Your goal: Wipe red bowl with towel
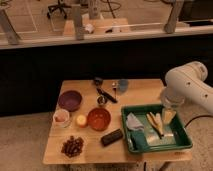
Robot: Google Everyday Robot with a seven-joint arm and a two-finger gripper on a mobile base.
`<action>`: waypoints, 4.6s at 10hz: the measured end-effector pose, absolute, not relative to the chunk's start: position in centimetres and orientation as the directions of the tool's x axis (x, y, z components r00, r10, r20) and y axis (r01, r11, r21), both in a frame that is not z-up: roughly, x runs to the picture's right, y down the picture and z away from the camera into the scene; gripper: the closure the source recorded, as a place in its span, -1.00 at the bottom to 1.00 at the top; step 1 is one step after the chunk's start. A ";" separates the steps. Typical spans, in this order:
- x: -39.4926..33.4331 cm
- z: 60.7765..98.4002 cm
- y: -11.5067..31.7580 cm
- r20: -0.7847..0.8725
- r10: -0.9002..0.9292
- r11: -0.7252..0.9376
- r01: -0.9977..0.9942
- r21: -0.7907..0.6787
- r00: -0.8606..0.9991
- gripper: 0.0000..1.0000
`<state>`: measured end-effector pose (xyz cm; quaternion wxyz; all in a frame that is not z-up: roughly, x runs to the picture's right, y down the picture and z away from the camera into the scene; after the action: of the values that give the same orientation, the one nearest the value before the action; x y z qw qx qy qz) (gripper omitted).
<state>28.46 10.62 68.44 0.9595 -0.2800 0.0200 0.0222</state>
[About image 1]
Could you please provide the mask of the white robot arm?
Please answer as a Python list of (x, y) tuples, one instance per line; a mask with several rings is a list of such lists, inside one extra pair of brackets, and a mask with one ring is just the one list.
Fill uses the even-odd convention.
[(165, 74), (166, 87), (160, 94), (164, 107), (175, 108), (188, 98), (213, 115), (213, 87), (205, 83), (207, 67), (193, 61), (170, 69)]

